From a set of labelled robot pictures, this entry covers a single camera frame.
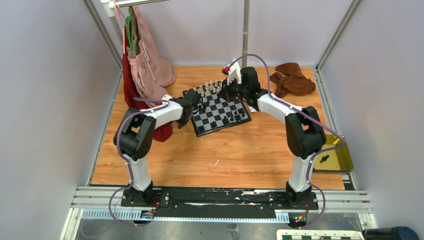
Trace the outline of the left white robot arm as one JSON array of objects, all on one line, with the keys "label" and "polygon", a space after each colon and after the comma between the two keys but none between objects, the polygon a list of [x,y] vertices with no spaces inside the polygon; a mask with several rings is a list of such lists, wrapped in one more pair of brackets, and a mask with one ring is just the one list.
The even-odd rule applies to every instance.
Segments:
[{"label": "left white robot arm", "polygon": [[129,186],[124,191],[127,199],[142,207],[149,206],[155,199],[147,161],[155,131],[172,122],[179,128],[185,126],[200,99],[201,95],[190,89],[182,97],[164,97],[160,105],[152,108],[128,109],[114,137],[117,152],[129,173]]}]

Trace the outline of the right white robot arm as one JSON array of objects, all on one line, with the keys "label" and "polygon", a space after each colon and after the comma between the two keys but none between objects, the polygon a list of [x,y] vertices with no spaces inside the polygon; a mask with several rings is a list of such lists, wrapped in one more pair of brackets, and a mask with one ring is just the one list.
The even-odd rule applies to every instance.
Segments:
[{"label": "right white robot arm", "polygon": [[261,88],[254,67],[240,68],[235,62],[224,66],[222,73],[226,78],[218,93],[220,98],[231,101],[239,97],[251,109],[267,113],[285,125],[287,145],[294,159],[284,196],[274,201],[292,209],[307,206],[312,198],[313,154],[321,151],[326,141],[316,109],[293,105]]}]

